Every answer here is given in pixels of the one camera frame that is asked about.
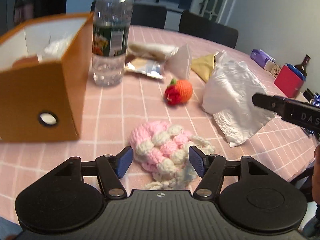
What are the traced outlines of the pink white knitted hat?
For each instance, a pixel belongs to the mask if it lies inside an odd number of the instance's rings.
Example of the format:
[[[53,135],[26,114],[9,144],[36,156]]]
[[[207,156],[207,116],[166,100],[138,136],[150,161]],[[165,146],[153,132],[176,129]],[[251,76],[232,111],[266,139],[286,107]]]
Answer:
[[[152,175],[153,182],[144,186],[147,190],[185,189],[197,177],[189,161],[191,146],[205,155],[215,153],[215,147],[208,140],[166,121],[139,125],[131,132],[129,143],[135,161]]]

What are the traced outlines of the white plastic bag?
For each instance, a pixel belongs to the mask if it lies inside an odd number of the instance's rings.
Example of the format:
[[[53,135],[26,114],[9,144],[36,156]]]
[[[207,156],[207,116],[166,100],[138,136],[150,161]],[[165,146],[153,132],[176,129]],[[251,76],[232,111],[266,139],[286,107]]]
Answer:
[[[272,111],[253,105],[255,93],[267,90],[247,64],[219,52],[204,88],[202,108],[213,116],[230,147],[243,144],[275,117]]]

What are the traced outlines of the orange knitted toy fruit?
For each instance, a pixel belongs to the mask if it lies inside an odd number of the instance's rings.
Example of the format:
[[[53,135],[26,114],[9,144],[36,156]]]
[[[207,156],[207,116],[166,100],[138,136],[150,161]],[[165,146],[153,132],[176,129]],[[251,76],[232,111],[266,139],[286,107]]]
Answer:
[[[188,102],[193,94],[193,86],[188,80],[172,79],[167,86],[164,98],[168,105],[175,106]]]

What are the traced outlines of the yellow cloth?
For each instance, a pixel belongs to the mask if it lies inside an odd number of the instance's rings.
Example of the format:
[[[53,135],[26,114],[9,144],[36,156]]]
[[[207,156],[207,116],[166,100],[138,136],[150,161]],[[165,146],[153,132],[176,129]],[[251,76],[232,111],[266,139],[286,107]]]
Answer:
[[[215,68],[215,54],[192,59],[191,69],[205,82],[210,79]]]

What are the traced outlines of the red box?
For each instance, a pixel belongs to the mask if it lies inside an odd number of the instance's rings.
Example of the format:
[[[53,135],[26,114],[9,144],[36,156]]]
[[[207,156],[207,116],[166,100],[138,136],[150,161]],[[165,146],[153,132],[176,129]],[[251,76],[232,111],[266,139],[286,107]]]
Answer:
[[[302,85],[305,77],[295,67],[283,65],[279,75],[276,77],[274,84],[282,91],[287,98],[295,98]]]

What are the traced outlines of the dark glass bottle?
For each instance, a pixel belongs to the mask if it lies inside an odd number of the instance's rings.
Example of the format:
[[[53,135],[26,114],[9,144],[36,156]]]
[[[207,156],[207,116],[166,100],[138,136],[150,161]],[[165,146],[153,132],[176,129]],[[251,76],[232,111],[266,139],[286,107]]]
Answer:
[[[298,69],[303,74],[304,77],[307,77],[306,68],[308,66],[309,61],[310,61],[310,56],[306,54],[302,63],[295,65],[295,68]]]

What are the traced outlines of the small white round device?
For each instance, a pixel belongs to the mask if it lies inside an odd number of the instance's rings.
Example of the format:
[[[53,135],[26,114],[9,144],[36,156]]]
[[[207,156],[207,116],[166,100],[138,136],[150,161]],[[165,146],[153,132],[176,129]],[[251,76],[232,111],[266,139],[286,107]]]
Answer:
[[[270,72],[273,77],[277,78],[281,71],[281,67],[275,62],[268,60],[265,63],[264,70]]]

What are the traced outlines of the purple tissue pack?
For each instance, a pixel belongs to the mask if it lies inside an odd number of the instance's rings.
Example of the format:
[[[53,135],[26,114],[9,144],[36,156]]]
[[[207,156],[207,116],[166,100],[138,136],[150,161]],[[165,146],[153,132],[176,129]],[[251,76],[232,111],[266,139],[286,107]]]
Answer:
[[[268,61],[276,61],[272,56],[268,55],[268,53],[264,52],[261,49],[253,49],[250,54],[250,58],[254,62],[256,62],[261,68],[265,68],[265,65]]]

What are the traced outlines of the pink checked tablecloth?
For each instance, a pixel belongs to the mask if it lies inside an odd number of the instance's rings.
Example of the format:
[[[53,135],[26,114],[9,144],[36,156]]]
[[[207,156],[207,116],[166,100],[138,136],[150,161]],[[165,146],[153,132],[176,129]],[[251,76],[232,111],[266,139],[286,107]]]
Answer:
[[[14,202],[23,189],[71,156],[92,161],[103,154],[117,154],[127,145],[131,131],[146,121],[181,125],[207,139],[226,159],[251,155],[287,180],[313,161],[313,137],[278,117],[242,145],[230,147],[214,119],[201,108],[203,81],[194,73],[189,80],[193,96],[175,108],[163,101],[166,82],[133,74],[125,75],[115,87],[98,87],[88,81],[79,141],[1,144],[1,216],[16,221]]]

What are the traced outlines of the clear zip bag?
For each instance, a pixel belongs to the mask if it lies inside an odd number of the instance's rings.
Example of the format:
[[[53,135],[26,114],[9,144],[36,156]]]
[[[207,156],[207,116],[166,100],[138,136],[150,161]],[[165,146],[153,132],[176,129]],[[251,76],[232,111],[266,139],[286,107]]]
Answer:
[[[187,44],[178,48],[177,52],[168,58],[164,69],[180,80],[188,80],[191,70],[191,53]]]

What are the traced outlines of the silver foil snack packet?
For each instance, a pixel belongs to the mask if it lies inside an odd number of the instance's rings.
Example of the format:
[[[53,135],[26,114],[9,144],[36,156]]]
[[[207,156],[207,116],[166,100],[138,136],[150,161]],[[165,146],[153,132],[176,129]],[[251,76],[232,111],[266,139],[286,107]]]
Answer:
[[[163,63],[144,58],[135,58],[125,66],[127,72],[142,74],[157,80],[165,79],[163,68]]]

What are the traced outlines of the orange storage box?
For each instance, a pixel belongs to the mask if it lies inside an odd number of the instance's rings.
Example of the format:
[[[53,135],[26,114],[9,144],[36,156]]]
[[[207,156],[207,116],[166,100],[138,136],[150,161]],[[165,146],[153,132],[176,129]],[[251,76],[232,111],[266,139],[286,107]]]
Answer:
[[[81,135],[93,15],[28,20],[1,37],[1,142]]]

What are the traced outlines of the black chair right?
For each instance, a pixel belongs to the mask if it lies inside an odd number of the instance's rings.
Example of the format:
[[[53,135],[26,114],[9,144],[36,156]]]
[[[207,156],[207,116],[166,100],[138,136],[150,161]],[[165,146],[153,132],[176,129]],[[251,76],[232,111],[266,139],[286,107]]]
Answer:
[[[239,36],[236,29],[200,17],[187,10],[181,14],[178,32],[216,42],[233,49],[236,47]]]

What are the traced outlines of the black chair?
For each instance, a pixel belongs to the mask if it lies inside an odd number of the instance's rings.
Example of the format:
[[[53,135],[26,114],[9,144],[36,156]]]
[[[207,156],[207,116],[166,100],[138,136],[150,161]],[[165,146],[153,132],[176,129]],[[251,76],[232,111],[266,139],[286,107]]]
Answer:
[[[200,17],[187,10],[181,14],[178,32],[216,42],[233,49],[236,47],[239,36],[236,29]]]
[[[95,0],[91,11],[94,26],[103,29],[123,29],[130,25],[163,29],[167,17],[166,7],[131,0]]]

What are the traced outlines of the white sideboard cabinet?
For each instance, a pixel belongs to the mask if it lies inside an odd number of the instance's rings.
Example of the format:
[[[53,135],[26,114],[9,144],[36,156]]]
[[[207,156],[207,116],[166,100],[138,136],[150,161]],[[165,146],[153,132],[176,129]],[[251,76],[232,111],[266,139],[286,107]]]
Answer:
[[[184,12],[184,9],[173,7],[171,5],[166,5],[165,7],[167,9],[167,16],[164,29],[170,31],[178,31],[182,12]]]

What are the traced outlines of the black chair left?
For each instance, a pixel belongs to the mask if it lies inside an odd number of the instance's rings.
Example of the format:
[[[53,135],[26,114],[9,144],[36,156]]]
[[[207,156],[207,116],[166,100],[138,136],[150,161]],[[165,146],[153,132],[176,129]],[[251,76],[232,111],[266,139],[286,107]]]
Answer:
[[[167,17],[166,7],[131,0],[95,0],[91,11],[94,26],[103,29],[123,29],[130,25],[163,29]]]

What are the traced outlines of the clear plastic water bottle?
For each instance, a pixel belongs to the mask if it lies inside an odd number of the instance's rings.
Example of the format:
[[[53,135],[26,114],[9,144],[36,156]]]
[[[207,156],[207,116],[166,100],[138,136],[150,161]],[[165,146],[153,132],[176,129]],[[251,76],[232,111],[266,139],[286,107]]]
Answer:
[[[96,85],[121,83],[134,0],[95,0],[92,73]]]

